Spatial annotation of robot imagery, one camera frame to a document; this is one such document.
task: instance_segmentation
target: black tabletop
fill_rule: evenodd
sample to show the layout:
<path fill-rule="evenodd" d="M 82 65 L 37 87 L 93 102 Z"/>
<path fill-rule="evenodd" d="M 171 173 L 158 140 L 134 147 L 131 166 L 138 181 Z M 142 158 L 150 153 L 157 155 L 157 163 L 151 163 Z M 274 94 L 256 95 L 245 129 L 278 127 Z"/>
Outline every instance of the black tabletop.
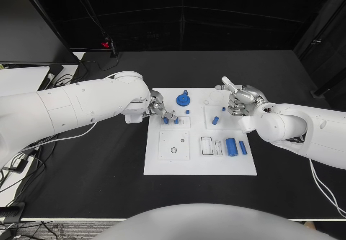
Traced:
<path fill-rule="evenodd" d="M 96 61 L 102 68 L 116 62 L 108 52 L 86 53 L 82 60 Z M 85 65 L 88 80 L 135 71 L 150 89 L 213 88 L 227 76 L 236 85 L 258 88 L 272 103 L 328 108 L 324 100 L 310 96 L 315 85 L 291 51 L 124 52 L 108 71 L 95 63 Z M 263 142 L 256 132 L 248 140 L 258 176 L 144 175 L 147 132 L 148 119 L 125 124 L 119 115 L 99 122 L 83 137 L 57 142 L 46 172 L 23 196 L 21 217 L 126 219 L 160 207 L 209 203 L 287 219 L 341 219 L 315 186 L 308 160 Z M 314 167 L 346 206 L 346 171 L 317 162 Z"/>

